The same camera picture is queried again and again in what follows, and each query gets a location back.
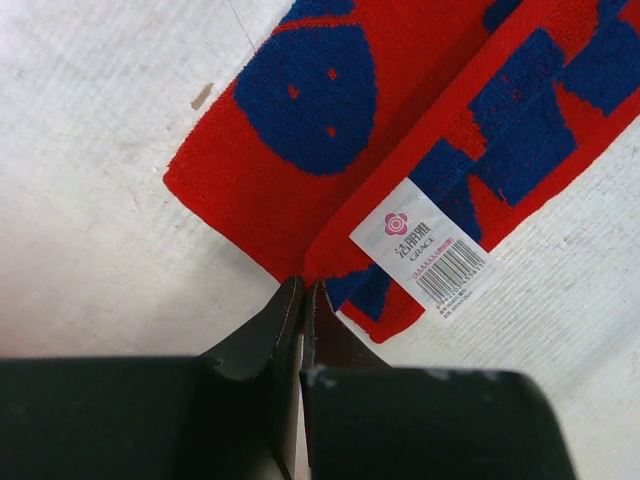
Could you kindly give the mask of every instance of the towel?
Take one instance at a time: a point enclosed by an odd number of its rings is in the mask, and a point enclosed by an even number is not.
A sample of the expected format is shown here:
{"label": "towel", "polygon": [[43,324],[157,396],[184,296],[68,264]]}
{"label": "towel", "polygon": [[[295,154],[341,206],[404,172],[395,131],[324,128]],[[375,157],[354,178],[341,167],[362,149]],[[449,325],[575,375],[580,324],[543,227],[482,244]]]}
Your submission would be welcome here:
{"label": "towel", "polygon": [[493,248],[638,114],[639,3],[298,0],[165,182],[384,341],[422,309],[351,231],[409,177]]}

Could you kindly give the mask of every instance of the logo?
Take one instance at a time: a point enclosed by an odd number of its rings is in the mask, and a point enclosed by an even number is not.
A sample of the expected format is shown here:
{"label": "logo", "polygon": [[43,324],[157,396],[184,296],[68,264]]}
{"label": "logo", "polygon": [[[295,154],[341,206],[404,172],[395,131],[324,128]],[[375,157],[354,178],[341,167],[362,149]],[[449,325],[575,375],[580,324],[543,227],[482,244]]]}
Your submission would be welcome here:
{"label": "logo", "polygon": [[404,235],[407,233],[407,221],[409,219],[404,213],[390,213],[384,217],[384,231],[387,235]]}

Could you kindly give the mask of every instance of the blue pattern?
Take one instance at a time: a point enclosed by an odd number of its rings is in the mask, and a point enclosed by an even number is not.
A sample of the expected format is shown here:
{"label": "blue pattern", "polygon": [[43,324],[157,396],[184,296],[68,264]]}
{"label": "blue pattern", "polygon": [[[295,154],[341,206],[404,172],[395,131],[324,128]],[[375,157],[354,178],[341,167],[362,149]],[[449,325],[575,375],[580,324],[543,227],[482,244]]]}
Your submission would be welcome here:
{"label": "blue pattern", "polygon": [[367,279],[367,288],[359,288],[349,300],[371,320],[378,322],[387,299],[391,277],[377,265],[373,267],[373,271]]}
{"label": "blue pattern", "polygon": [[610,115],[640,86],[640,39],[636,31],[628,23],[612,20],[558,79],[568,91]]}
{"label": "blue pattern", "polygon": [[476,209],[469,191],[468,176],[451,189],[447,197],[438,203],[438,207],[476,242],[482,240],[482,231],[476,220]]}
{"label": "blue pattern", "polygon": [[511,55],[469,104],[489,145],[535,101],[563,62],[562,50],[540,29]]}
{"label": "blue pattern", "polygon": [[355,8],[353,0],[298,0],[281,23],[307,17],[347,15]]}
{"label": "blue pattern", "polygon": [[538,101],[478,160],[478,175],[514,206],[575,148],[549,82]]}
{"label": "blue pattern", "polygon": [[272,36],[234,91],[260,139],[316,175],[344,171],[368,145],[376,95],[373,58],[359,26]]}
{"label": "blue pattern", "polygon": [[359,285],[369,278],[375,270],[376,265],[371,265],[367,270],[351,272],[344,277],[332,277],[325,281],[327,295],[334,310],[338,310],[342,304],[351,296]]}
{"label": "blue pattern", "polygon": [[624,7],[628,1],[629,0],[600,0],[597,7],[598,26],[602,27],[609,22],[609,20],[612,20],[618,13],[620,13],[620,10],[622,10],[622,7]]}
{"label": "blue pattern", "polygon": [[484,28],[489,33],[495,32],[500,25],[522,3],[522,0],[496,0],[487,7],[482,18]]}
{"label": "blue pattern", "polygon": [[440,139],[416,165],[409,179],[432,201],[438,202],[473,166],[462,150]]}

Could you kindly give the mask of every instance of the white table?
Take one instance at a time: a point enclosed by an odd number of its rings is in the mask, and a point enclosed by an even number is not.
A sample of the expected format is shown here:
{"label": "white table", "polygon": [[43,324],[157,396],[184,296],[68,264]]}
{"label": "white table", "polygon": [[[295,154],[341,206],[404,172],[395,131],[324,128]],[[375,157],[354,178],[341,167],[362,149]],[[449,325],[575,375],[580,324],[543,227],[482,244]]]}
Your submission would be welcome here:
{"label": "white table", "polygon": [[[161,177],[289,4],[0,0],[0,356],[195,354],[275,291]],[[639,165],[636,121],[495,249],[466,318],[375,350],[528,372],[582,478],[637,479]]]}

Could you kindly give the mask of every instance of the white label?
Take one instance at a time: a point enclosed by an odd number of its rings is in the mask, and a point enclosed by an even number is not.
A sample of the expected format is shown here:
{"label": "white label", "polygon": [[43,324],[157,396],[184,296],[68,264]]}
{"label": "white label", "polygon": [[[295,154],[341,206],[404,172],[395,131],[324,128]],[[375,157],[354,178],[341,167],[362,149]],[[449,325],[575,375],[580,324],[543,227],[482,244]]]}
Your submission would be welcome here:
{"label": "white label", "polygon": [[499,278],[489,254],[408,178],[350,238],[420,305],[448,321]]}

